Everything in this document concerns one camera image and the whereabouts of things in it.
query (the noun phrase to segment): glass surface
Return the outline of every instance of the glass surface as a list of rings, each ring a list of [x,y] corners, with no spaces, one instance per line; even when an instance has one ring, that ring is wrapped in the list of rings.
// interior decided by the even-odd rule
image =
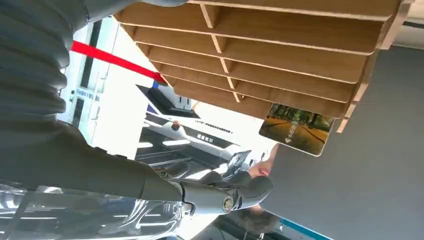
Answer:
[[[173,236],[182,218],[181,202],[0,184],[0,239],[155,240]]]

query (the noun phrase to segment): light fixture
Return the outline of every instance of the light fixture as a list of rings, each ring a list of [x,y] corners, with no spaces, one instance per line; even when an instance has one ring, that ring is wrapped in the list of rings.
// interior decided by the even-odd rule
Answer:
[[[50,187],[46,188],[46,189],[44,190],[44,192],[45,192],[45,193],[52,193],[52,192],[59,192],[59,193],[62,193],[62,189],[60,189],[59,187],[53,187],[53,186],[50,186]]]
[[[190,141],[187,139],[183,139],[183,140],[164,141],[162,143],[163,145],[166,145],[166,146],[177,146],[177,145],[189,144]]]
[[[19,205],[16,205],[12,199],[6,201],[6,206],[9,209],[17,209],[19,207]]]
[[[212,172],[212,170],[210,169],[205,169],[196,173],[193,173],[187,177],[184,177],[185,179],[195,179],[195,180],[199,180],[201,178],[203,178],[206,174]]]
[[[149,120],[144,120],[144,123],[145,124],[148,124],[148,125],[150,125],[150,126],[153,126],[153,127],[158,127],[158,128],[161,128],[162,127],[162,125],[160,125],[160,124],[157,124],[156,122],[153,122],[153,121],[149,121]]]
[[[139,142],[137,147],[139,149],[151,148],[153,147],[153,144],[151,144],[150,142]]]
[[[23,216],[20,219],[36,219],[36,220],[47,220],[47,219],[57,219],[57,217],[29,217],[29,216]]]

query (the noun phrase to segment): red stripe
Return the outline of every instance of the red stripe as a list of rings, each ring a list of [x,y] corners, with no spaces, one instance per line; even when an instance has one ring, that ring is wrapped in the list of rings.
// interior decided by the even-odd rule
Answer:
[[[134,64],[130,61],[127,61],[125,59],[112,55],[108,52],[97,49],[95,47],[89,46],[82,42],[73,41],[71,50],[76,53],[84,54],[94,59],[102,60],[107,63],[123,67],[125,69],[144,75],[146,77],[152,78],[155,81],[167,84],[167,82],[161,77],[159,72],[150,71],[149,69],[146,69],[142,66]]]

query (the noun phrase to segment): card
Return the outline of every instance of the card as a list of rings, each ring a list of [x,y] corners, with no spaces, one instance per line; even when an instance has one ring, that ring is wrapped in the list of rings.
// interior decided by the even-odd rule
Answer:
[[[259,134],[299,151],[320,156],[335,118],[274,103]]]

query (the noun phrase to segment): person's hair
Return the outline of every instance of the person's hair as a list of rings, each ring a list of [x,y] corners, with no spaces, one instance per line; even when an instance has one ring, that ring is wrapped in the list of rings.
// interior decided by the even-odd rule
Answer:
[[[269,233],[280,222],[278,216],[266,211],[253,212],[250,209],[243,209],[232,211],[229,215],[233,221],[252,234]]]

